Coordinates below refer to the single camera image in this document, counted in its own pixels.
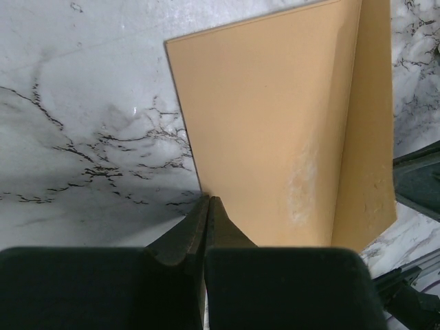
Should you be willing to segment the brown paper envelope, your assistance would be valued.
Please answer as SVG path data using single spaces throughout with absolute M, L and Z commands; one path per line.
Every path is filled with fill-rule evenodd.
M 255 244 L 359 252 L 395 222 L 389 1 L 321 1 L 166 51 L 201 189 Z

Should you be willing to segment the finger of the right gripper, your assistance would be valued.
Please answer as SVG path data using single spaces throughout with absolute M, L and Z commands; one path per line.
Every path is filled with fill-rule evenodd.
M 439 220 L 440 141 L 393 160 L 396 200 L 417 212 Z

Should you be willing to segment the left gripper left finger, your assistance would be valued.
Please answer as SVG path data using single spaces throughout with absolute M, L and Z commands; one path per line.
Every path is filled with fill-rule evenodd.
M 146 247 L 1 252 L 2 329 L 202 329 L 209 198 Z

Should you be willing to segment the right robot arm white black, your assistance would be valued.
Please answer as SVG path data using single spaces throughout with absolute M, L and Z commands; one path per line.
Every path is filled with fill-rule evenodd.
M 439 142 L 393 160 L 399 203 L 439 221 Z M 382 306 L 407 329 L 439 328 L 439 297 L 413 283 L 439 271 L 439 250 L 374 279 Z

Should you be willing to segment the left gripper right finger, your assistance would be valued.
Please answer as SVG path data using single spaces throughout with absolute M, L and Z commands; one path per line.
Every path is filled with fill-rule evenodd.
M 211 329 L 385 329 L 369 271 L 351 250 L 254 247 L 210 199 L 205 282 Z

